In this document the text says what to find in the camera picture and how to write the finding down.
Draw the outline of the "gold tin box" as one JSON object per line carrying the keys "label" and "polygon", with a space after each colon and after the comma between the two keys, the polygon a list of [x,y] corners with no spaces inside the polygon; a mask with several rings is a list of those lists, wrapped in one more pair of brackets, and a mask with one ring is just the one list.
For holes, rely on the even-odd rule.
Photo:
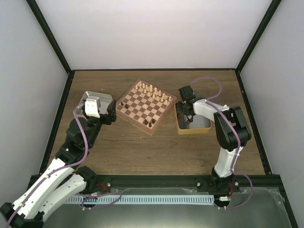
{"label": "gold tin box", "polygon": [[209,132],[212,127],[212,123],[209,119],[200,115],[195,115],[193,116],[193,121],[190,122],[189,116],[178,113],[178,104],[179,102],[176,102],[174,108],[178,134],[185,135]]}

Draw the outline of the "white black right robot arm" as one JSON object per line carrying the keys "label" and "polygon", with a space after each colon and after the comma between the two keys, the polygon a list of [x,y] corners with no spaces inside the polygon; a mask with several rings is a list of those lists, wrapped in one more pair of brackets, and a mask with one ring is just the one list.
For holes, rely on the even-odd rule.
{"label": "white black right robot arm", "polygon": [[251,131],[239,106],[218,105],[208,98],[196,97],[191,86],[179,89],[181,101],[160,91],[147,91],[139,81],[118,101],[112,100],[108,112],[118,114],[149,135],[154,134],[161,120],[171,107],[176,119],[183,124],[200,124],[212,121],[220,145],[219,157],[212,169],[212,188],[223,191],[234,176],[238,156],[251,139]]}

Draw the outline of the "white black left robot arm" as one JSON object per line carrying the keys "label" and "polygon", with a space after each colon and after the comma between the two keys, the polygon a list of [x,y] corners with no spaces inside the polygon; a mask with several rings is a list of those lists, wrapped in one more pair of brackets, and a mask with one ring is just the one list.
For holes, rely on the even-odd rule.
{"label": "white black left robot arm", "polygon": [[101,126],[115,121],[116,114],[110,111],[97,116],[75,116],[66,132],[64,144],[45,172],[21,197],[1,206],[6,226],[41,228],[70,197],[93,191],[97,186],[97,175],[80,164],[93,147]]}

